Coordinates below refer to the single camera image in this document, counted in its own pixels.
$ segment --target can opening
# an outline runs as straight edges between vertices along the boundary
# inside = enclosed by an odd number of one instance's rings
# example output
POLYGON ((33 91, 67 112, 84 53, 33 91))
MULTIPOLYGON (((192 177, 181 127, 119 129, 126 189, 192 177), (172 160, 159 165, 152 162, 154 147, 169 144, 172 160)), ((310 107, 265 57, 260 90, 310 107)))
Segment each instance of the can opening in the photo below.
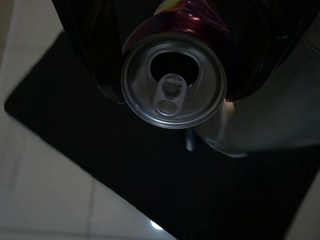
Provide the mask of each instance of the can opening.
POLYGON ((152 60, 150 72, 157 82, 167 74, 177 74, 184 78, 188 86, 191 86, 198 79, 199 66, 188 55, 178 52, 164 52, 152 60))

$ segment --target can rim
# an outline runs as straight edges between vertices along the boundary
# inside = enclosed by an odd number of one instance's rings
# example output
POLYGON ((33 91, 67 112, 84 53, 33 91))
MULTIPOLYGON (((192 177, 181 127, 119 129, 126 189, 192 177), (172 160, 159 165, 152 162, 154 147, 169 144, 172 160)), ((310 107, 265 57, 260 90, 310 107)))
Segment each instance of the can rim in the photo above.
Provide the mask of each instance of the can rim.
POLYGON ((226 74, 224 71, 224 68, 214 53, 214 51, 207 46, 205 43, 200 42, 197 38, 181 33, 160 33, 160 34, 155 34, 152 35, 148 38, 145 38, 138 42, 132 49, 129 50, 129 53, 126 56, 126 59, 123 64, 122 68, 122 73, 121 73, 121 88, 122 88, 122 93, 124 96, 124 99, 130 109, 138 115, 141 119, 147 121, 148 123, 162 127, 162 128, 167 128, 167 129, 185 129, 185 128, 190 128, 194 127, 196 125, 199 125, 206 120, 208 120, 210 117, 212 117, 213 114, 216 113, 216 111, 219 109, 219 107, 222 105, 226 92, 227 92, 227 78, 226 74), (128 68, 129 68, 129 63, 133 60, 137 52, 139 52, 142 47, 151 45, 155 41, 159 41, 159 39, 163 39, 165 41, 182 41, 182 42, 188 42, 197 48, 199 48, 209 59, 211 58, 215 67, 215 70, 218 71, 219 73, 219 90, 216 92, 216 97, 215 97, 215 102, 210 106, 201 116, 190 118, 190 119, 185 119, 183 121, 177 121, 177 122, 168 122, 166 120, 158 119, 147 112, 144 112, 140 106, 137 104, 137 101, 135 100, 135 97, 132 96, 132 93, 129 88, 129 83, 128 83, 128 78, 127 78, 127 73, 128 73, 128 68))

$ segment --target drink can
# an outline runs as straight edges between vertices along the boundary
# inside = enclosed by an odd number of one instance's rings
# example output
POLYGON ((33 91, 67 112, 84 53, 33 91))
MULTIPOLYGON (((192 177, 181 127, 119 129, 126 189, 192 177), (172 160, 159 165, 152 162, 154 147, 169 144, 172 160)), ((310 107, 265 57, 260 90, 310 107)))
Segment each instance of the drink can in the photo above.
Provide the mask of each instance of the drink can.
POLYGON ((123 46, 125 101, 139 117, 159 127, 183 129, 203 123, 224 102, 233 50, 214 1, 167 0, 123 46))

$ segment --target black mat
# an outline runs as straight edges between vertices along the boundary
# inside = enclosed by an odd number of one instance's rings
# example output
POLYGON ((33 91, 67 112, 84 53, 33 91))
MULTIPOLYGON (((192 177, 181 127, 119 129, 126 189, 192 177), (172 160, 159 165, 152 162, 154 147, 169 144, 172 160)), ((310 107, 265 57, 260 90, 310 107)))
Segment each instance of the black mat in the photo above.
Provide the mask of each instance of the black mat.
POLYGON ((5 110, 179 239, 282 239, 317 148, 228 158, 103 96, 62 33, 5 110))

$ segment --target pull tab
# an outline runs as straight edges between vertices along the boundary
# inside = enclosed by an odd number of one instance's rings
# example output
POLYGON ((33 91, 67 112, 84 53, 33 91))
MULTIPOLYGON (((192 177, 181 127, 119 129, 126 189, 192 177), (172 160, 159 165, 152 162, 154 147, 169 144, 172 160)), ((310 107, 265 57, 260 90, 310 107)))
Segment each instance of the pull tab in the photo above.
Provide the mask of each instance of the pull tab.
POLYGON ((163 76, 155 92, 153 108, 165 117, 176 117, 183 108, 187 93, 187 82, 177 74, 163 76))

